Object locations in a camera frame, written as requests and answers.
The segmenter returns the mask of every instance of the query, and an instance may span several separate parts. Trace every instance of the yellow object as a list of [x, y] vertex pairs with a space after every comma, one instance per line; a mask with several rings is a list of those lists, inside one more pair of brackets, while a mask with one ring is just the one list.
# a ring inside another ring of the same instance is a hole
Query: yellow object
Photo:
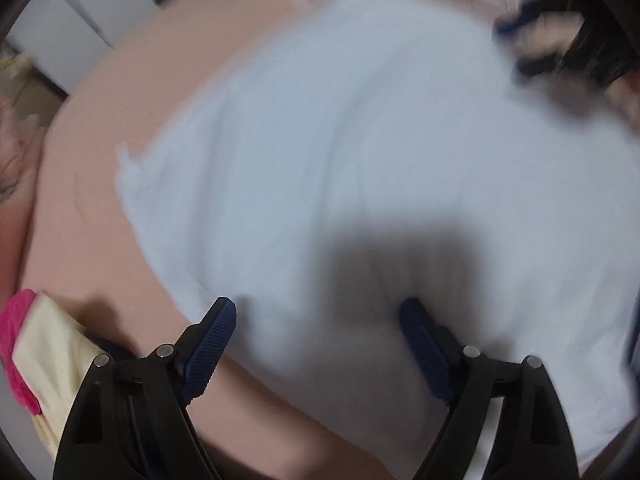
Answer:
[[42, 415], [36, 432], [55, 458], [71, 406], [94, 358], [101, 354], [82, 326], [45, 294], [39, 294], [20, 329], [14, 364], [36, 396]]

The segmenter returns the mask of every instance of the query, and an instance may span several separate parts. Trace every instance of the pink fabric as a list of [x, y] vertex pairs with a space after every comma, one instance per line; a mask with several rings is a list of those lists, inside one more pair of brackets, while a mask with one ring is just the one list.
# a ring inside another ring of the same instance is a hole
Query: pink fabric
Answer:
[[25, 406], [31, 415], [40, 415], [42, 413], [40, 403], [31, 393], [12, 359], [20, 329], [35, 298], [36, 293], [32, 290], [23, 290], [12, 297], [0, 312], [0, 357], [15, 400]]

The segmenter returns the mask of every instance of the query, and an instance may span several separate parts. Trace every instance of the silver pin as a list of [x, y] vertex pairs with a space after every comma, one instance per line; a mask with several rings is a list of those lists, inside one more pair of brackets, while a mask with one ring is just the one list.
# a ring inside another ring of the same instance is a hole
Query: silver pin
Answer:
[[96, 365], [98, 368], [102, 368], [108, 362], [109, 356], [107, 354], [97, 355], [94, 359], [94, 365]]
[[462, 353], [467, 357], [471, 357], [475, 359], [476, 357], [480, 357], [480, 351], [475, 346], [467, 345], [462, 349]]
[[174, 353], [173, 345], [160, 345], [156, 349], [156, 354], [158, 357], [169, 357], [172, 353]]
[[527, 364], [531, 368], [540, 368], [542, 366], [542, 359], [536, 357], [535, 355], [530, 355], [527, 357]]

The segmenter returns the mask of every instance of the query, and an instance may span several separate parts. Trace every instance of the white cabinet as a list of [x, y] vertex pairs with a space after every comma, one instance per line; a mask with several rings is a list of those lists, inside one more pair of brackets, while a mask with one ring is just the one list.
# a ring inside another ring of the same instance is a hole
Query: white cabinet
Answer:
[[8, 39], [69, 94], [139, 23], [153, 0], [31, 0]]

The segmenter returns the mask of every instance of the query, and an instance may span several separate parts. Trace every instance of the person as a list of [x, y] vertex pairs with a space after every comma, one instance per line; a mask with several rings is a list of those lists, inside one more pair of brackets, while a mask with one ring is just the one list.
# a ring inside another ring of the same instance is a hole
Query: person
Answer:
[[44, 128], [0, 96], [0, 305], [16, 292], [33, 209]]

